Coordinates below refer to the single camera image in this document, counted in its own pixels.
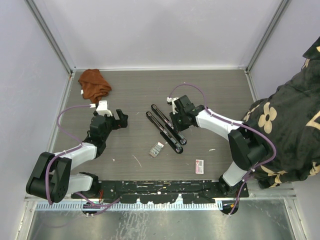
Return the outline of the black stapler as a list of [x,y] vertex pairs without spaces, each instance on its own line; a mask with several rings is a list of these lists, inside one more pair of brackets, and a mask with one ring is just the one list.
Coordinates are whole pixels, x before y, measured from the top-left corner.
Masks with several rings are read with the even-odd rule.
[[175,138],[166,130],[166,128],[154,117],[150,112],[146,112],[146,117],[157,127],[160,131],[160,135],[166,140],[170,147],[177,153],[183,153],[183,147],[178,143]]
[[174,129],[174,125],[171,121],[164,115],[164,113],[155,105],[151,105],[152,111],[164,122],[166,128],[169,132],[178,140],[178,142],[184,146],[187,144],[187,139],[177,130]]

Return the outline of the red white staple box sleeve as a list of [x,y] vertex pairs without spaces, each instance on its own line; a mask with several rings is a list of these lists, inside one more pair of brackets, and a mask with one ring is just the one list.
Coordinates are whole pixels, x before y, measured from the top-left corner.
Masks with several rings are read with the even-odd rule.
[[204,174],[204,160],[202,159],[195,160],[195,173],[199,175]]

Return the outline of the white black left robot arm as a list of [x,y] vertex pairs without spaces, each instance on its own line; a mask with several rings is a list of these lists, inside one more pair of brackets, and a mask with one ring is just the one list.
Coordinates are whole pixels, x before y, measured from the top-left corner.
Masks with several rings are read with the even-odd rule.
[[76,193],[97,197],[101,188],[98,176],[88,172],[72,175],[71,171],[100,157],[110,133],[128,126],[128,115],[121,109],[116,113],[118,118],[95,111],[87,136],[78,146],[58,153],[41,153],[27,181],[26,193],[45,199],[49,204],[59,203],[66,195]]

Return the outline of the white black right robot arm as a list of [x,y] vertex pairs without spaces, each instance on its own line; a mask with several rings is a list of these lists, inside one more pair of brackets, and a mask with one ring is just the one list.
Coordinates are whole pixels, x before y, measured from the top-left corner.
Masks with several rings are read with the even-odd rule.
[[168,97],[166,101],[172,106],[169,115],[176,131],[182,132],[194,126],[209,130],[228,141],[232,163],[218,180],[219,191],[225,197],[231,197],[247,172],[271,152],[270,142],[262,137],[251,121],[244,123],[232,120],[204,105],[195,106],[186,95]]

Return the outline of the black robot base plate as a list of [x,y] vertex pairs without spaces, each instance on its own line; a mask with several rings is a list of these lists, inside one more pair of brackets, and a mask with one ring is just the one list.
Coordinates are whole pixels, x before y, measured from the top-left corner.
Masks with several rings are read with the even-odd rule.
[[173,204],[182,197],[184,204],[209,204],[217,198],[236,198],[239,188],[223,192],[214,180],[103,180],[94,191],[82,194],[107,203],[120,199],[123,204]]

